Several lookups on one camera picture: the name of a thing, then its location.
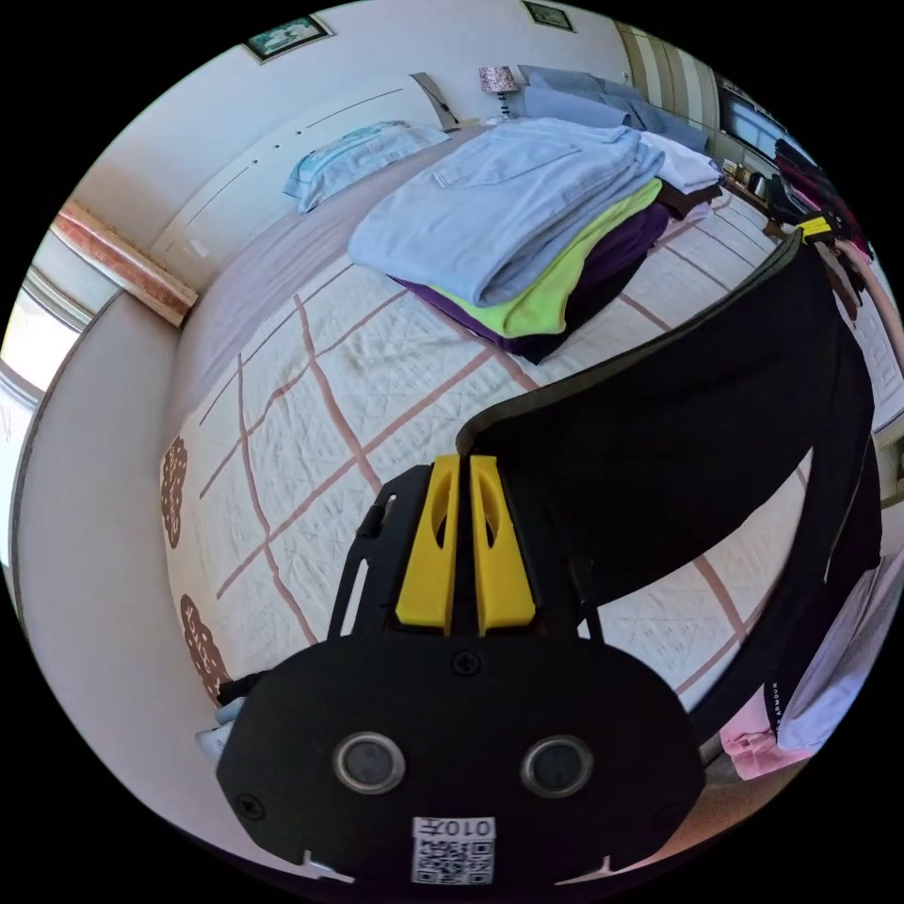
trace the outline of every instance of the lampshade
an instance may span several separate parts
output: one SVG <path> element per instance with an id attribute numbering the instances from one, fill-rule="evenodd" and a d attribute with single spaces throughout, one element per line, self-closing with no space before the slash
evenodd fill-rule
<path id="1" fill-rule="evenodd" d="M 518 83 L 508 66 L 481 66 L 480 86 L 490 94 L 518 90 Z"/>

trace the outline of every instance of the table lamp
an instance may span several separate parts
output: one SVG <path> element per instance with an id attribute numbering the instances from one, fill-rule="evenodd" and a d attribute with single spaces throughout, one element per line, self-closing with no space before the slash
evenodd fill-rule
<path id="1" fill-rule="evenodd" d="M 511 74 L 511 69 L 508 66 L 481 66 L 480 86 L 490 94 L 499 95 L 502 102 L 502 118 L 510 120 L 511 113 L 506 103 L 506 93 L 518 90 L 518 83 Z"/>

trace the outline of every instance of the picture frame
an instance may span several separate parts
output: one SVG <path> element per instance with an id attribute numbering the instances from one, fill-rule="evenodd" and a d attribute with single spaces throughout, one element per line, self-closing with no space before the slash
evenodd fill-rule
<path id="1" fill-rule="evenodd" d="M 299 16 L 281 25 L 274 25 L 267 31 L 243 41 L 260 63 L 281 57 L 315 40 L 331 38 L 333 32 L 315 16 Z"/>
<path id="2" fill-rule="evenodd" d="M 533 0 L 522 0 L 530 18 L 537 25 L 549 25 L 550 28 L 559 28 L 562 31 L 570 31 L 574 33 L 572 20 L 568 18 L 568 14 L 564 9 L 558 7 L 547 7 L 544 3 L 534 3 Z"/>

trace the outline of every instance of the folded neon yellow shirt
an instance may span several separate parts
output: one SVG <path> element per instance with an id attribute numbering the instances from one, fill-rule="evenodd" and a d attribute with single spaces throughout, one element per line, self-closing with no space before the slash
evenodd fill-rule
<path id="1" fill-rule="evenodd" d="M 652 179 L 633 195 L 609 207 L 572 239 L 536 282 L 511 301 L 492 308 L 478 308 L 438 285 L 430 288 L 454 301 L 478 323 L 507 339 L 564 332 L 565 302 L 581 278 L 584 262 L 593 247 L 616 226 L 649 207 L 661 187 L 658 179 Z"/>

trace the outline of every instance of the screw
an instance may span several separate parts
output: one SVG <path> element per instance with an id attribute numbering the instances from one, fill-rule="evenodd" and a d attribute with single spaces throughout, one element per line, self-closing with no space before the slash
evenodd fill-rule
<path id="1" fill-rule="evenodd" d="M 251 794 L 240 794 L 235 803 L 238 812 L 251 822 L 258 822 L 264 818 L 264 804 Z"/>
<path id="2" fill-rule="evenodd" d="M 452 670 L 462 678 L 470 678 L 480 671 L 480 657 L 470 650 L 462 650 L 452 657 Z"/>

